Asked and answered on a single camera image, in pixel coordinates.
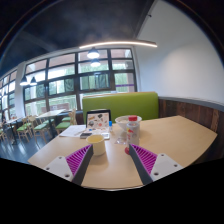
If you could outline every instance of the booth seat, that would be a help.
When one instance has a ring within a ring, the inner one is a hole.
[[[159,100],[156,92],[115,93],[86,96],[82,99],[83,120],[90,110],[110,109],[111,120],[125,115],[138,115],[142,120],[159,118]]]

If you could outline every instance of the cushion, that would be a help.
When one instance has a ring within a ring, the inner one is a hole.
[[[159,99],[156,92],[116,93],[102,96],[90,96],[82,99],[83,119],[90,110],[109,109],[111,120],[125,115],[137,115],[142,120],[159,118]]]
[[[26,130],[26,127],[23,127],[23,126],[17,129],[17,131],[25,131],[25,130]]]
[[[43,122],[43,124],[48,124],[49,123],[49,120],[46,120]]]
[[[66,129],[69,126],[70,126],[70,122],[62,122],[56,127],[56,129]]]
[[[36,126],[34,128],[34,130],[38,131],[38,130],[42,130],[42,129],[46,128],[46,127],[47,127],[47,124],[40,124],[40,125]]]
[[[64,118],[62,119],[62,121],[70,121],[70,120],[71,120],[70,117],[64,117]]]

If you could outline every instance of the dining table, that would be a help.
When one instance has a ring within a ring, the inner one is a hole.
[[[119,144],[118,139],[125,134],[113,123],[110,139],[105,140],[106,152],[91,157],[82,187],[118,190],[144,186],[132,157],[125,153],[125,143]],[[139,146],[157,155],[165,153],[184,169],[205,153],[216,137],[217,133],[192,120],[173,116],[142,120]],[[57,156],[66,157],[87,145],[86,139],[57,136],[30,157],[28,163],[43,169]]]

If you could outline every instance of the white wall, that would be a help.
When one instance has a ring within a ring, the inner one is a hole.
[[[205,33],[183,12],[159,0],[138,36],[157,48],[135,47],[139,91],[224,104],[224,70]]]

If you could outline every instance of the dark floor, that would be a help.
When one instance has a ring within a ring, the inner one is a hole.
[[[12,145],[8,143],[7,139],[5,139],[4,141],[1,139],[0,158],[29,164],[27,160],[31,156],[33,156],[36,152],[38,152],[46,144],[43,138],[40,136],[37,136],[38,145],[35,142],[34,136],[32,138],[30,138],[29,135],[27,136],[29,138],[29,142],[27,142],[26,138],[21,138],[21,141],[20,141],[18,136],[16,136],[17,145]],[[45,132],[45,138],[47,143],[51,141],[47,132]]]

